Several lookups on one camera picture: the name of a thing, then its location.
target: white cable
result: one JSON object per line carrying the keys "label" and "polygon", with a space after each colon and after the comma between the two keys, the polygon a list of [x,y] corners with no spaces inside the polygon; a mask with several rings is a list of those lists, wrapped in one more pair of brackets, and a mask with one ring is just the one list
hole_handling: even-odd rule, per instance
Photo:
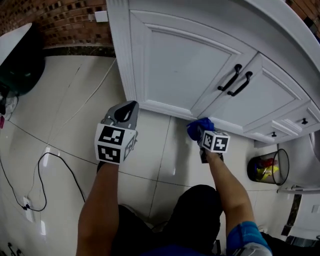
{"label": "white cable", "polygon": [[[104,77],[102,78],[101,82],[99,83],[99,85],[94,89],[93,93],[91,93],[91,95],[85,100],[85,102],[82,104],[82,106],[77,110],[77,112],[75,112],[66,122],[64,122],[64,124],[59,128],[58,132],[53,136],[53,138],[48,141],[48,143],[45,145],[41,156],[44,154],[47,146],[55,140],[55,138],[58,136],[58,134],[60,133],[60,131],[62,130],[62,128],[69,122],[71,121],[79,112],[80,110],[85,106],[85,104],[91,99],[91,97],[99,90],[99,88],[101,87],[101,85],[103,84],[103,82],[105,81],[105,79],[107,78],[107,76],[109,75],[110,70],[112,69],[112,67],[114,66],[115,62],[116,62],[117,58],[115,58],[111,64],[111,66],[109,67],[109,69],[107,70],[107,72],[105,73]],[[29,190],[29,192],[27,193],[27,197],[29,196],[30,192],[32,191],[32,189],[34,188],[35,185],[35,173],[36,173],[36,167],[37,165],[35,165],[34,170],[33,170],[33,182],[32,182],[32,187]]]}

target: black handle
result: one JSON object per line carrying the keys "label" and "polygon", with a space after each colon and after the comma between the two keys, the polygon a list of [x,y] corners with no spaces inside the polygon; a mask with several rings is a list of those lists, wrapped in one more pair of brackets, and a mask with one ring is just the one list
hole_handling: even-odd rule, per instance
{"label": "black handle", "polygon": [[303,122],[301,124],[306,125],[307,123],[309,123],[309,122],[304,118]]}
{"label": "black handle", "polygon": [[246,81],[243,85],[241,85],[235,92],[228,91],[228,95],[231,95],[232,97],[237,96],[246,86],[250,83],[250,78],[253,75],[251,71],[248,71],[245,73]]}
{"label": "black handle", "polygon": [[224,87],[218,86],[217,89],[219,91],[222,91],[222,92],[227,90],[236,81],[236,79],[238,78],[240,69],[242,69],[242,65],[241,64],[235,65],[235,67],[234,67],[234,70],[235,70],[234,76],[230,79],[230,81]]}

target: white tile floor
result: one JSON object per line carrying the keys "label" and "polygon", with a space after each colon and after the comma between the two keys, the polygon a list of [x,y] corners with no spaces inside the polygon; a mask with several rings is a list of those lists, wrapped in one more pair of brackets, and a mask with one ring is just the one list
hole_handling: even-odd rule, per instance
{"label": "white tile floor", "polygon": [[[125,100],[116,64],[100,89],[53,138],[98,86],[113,60],[96,56],[47,57],[39,82],[20,97],[11,120],[0,132],[1,159],[20,202],[28,195],[34,208],[44,205],[38,175],[34,177],[44,151],[63,157],[84,194],[89,194],[97,168],[94,153],[97,123],[111,106]],[[153,223],[167,220],[179,196],[190,187],[215,186],[208,165],[200,162],[197,144],[186,133],[187,123],[141,110],[138,143],[120,167],[119,203],[131,206]],[[258,225],[272,223],[277,186],[250,181],[246,164],[254,156],[275,150],[275,146],[256,150],[252,140],[231,134],[229,152],[224,156],[227,166],[248,191]],[[5,248],[11,242],[25,255],[75,255],[83,199],[60,159],[45,157],[40,171],[47,207],[34,213],[34,223],[26,219],[0,172],[0,247]],[[225,245],[224,215],[218,238]]]}

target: power outlet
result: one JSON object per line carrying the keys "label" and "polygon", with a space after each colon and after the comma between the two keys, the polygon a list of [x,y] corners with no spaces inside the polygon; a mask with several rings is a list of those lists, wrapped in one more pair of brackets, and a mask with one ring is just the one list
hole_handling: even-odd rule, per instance
{"label": "power outlet", "polygon": [[[32,208],[31,201],[26,196],[23,197],[23,203],[25,206],[29,205],[30,208]],[[32,212],[32,210],[27,209],[24,212],[25,212],[25,216],[26,216],[27,220],[34,223],[35,219],[34,219],[34,213]]]}

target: blue cloth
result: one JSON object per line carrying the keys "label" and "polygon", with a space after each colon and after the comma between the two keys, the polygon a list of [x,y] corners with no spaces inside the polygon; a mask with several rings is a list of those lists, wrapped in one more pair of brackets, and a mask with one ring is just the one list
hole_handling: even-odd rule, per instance
{"label": "blue cloth", "polygon": [[198,127],[200,127],[203,131],[214,131],[215,125],[213,122],[210,121],[209,118],[205,117],[196,121],[193,121],[187,125],[188,129],[187,132],[190,138],[193,141],[200,141],[201,140],[201,132],[199,131]]}
{"label": "blue cloth", "polygon": [[[262,237],[257,225],[252,221],[246,221],[234,227],[226,239],[226,253],[232,255],[236,250],[250,243],[256,243],[269,248],[266,240]],[[190,248],[178,245],[168,245],[145,252],[141,256],[205,256]]]}

